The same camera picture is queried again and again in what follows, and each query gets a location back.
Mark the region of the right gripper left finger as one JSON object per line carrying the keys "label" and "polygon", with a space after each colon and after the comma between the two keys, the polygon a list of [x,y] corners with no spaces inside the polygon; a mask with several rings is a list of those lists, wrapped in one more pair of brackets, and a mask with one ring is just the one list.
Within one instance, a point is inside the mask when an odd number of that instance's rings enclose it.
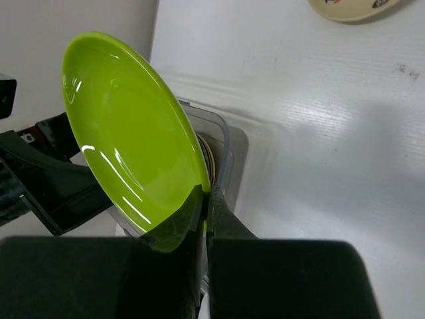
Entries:
{"label": "right gripper left finger", "polygon": [[203,203],[140,237],[1,241],[2,318],[194,318],[200,304]]}

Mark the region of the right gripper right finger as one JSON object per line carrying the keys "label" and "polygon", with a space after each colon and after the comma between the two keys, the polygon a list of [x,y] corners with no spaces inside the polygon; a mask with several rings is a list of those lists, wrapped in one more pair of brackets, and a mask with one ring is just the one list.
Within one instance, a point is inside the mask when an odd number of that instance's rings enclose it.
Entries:
{"label": "right gripper right finger", "polygon": [[379,318],[363,260],[345,241],[259,239],[214,187],[207,217],[212,318]]}

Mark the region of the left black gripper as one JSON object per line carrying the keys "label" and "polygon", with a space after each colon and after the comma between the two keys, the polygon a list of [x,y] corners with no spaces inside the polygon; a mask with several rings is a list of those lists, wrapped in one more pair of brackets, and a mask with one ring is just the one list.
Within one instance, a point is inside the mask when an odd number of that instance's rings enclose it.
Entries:
{"label": "left black gripper", "polygon": [[[2,120],[12,113],[16,91],[17,80],[1,74]],[[111,207],[90,168],[69,162],[74,155],[65,113],[1,132],[1,225],[31,211],[59,236]]]}

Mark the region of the lime green plate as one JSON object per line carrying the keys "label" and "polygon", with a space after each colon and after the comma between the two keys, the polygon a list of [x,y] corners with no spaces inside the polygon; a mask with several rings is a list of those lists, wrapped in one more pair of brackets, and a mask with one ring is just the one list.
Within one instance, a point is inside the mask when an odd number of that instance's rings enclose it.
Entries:
{"label": "lime green plate", "polygon": [[174,251],[211,189],[183,107],[140,54],[105,33],[78,35],[61,77],[72,132],[98,183],[156,251]]}

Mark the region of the yellow patterned plate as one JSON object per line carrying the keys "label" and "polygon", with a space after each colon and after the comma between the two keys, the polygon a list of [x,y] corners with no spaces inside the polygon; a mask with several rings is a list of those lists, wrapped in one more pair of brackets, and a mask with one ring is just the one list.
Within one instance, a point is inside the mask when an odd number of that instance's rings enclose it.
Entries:
{"label": "yellow patterned plate", "polygon": [[197,138],[203,152],[205,163],[207,165],[210,184],[213,185],[216,181],[216,164],[213,151],[208,142],[200,134],[197,134]]}

